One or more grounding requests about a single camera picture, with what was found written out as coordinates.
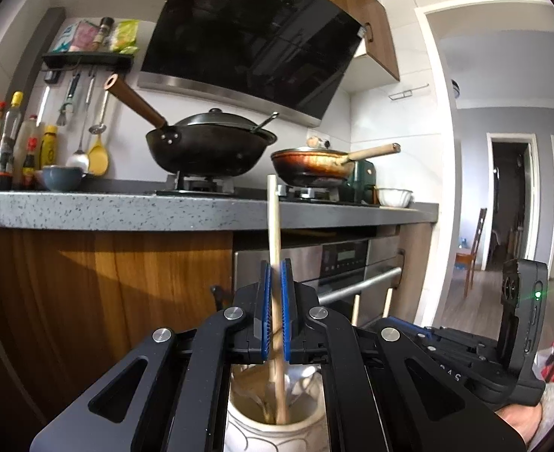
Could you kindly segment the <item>person's right hand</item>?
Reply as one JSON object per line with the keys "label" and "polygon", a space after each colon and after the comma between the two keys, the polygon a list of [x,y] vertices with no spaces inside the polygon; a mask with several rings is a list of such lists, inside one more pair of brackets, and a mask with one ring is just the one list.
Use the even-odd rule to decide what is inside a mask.
{"label": "person's right hand", "polygon": [[542,406],[510,404],[498,409],[496,414],[522,437],[528,444],[535,436],[542,419]]}

